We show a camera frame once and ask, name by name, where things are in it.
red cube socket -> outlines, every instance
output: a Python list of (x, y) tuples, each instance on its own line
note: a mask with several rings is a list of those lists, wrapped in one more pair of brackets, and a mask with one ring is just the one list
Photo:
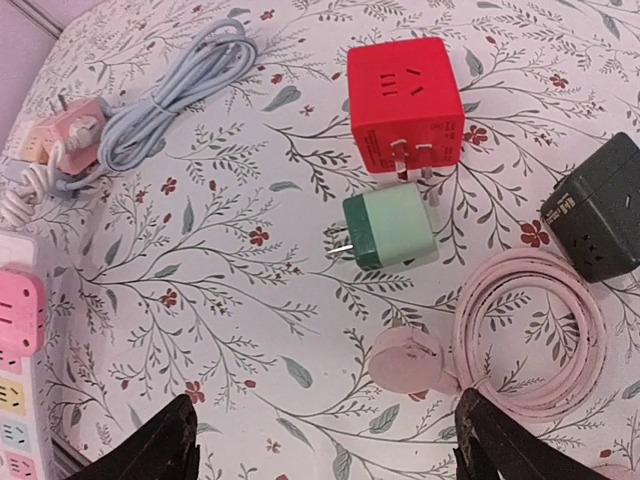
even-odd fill
[(369, 172), (459, 162), (464, 108), (441, 39), (352, 48), (347, 64), (351, 130)]

black power adapter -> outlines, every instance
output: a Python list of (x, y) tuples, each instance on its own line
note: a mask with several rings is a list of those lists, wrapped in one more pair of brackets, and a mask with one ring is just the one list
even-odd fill
[(640, 266), (640, 149), (618, 133), (561, 180), (542, 206), (576, 270), (594, 283)]

pink plug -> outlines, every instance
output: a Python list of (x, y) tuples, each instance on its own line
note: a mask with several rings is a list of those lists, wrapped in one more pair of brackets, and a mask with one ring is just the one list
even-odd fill
[(30, 273), (0, 270), (0, 349), (30, 357), (44, 343), (46, 296)]
[(460, 393), (458, 379), (445, 371), (442, 346), (431, 335), (413, 327), (396, 327), (373, 342), (369, 375), (381, 388), (395, 393), (437, 390)]
[(76, 100), (69, 105), (61, 99), (61, 103), (62, 112), (34, 127), (31, 142), (22, 157), (32, 162), (47, 164), (55, 142), (76, 143), (77, 139), (74, 137), (77, 137), (76, 132), (79, 128), (85, 128), (87, 131), (96, 129), (96, 141), (90, 142), (92, 144), (84, 148), (69, 148), (67, 145), (67, 156), (58, 165), (58, 169), (64, 173), (79, 175), (98, 159), (99, 133), (104, 129), (106, 120), (96, 98)]

green power adapter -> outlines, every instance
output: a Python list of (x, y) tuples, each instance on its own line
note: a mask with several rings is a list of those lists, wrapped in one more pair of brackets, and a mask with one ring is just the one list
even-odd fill
[(415, 183), (347, 198), (344, 209), (351, 245), (363, 270), (376, 270), (437, 250), (429, 215)]

pink cable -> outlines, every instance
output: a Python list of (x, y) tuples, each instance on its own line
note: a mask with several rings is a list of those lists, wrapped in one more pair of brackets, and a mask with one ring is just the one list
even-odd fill
[[(516, 288), (555, 294), (575, 315), (580, 331), (573, 357), (544, 385), (521, 395), (498, 393), (485, 375), (479, 353), (480, 328), (490, 306)], [(562, 259), (538, 249), (514, 249), (484, 262), (467, 280), (454, 320), (453, 361), (462, 389), (475, 387), (521, 422), (551, 422), (582, 405), (604, 367), (604, 319), (586, 284)]]

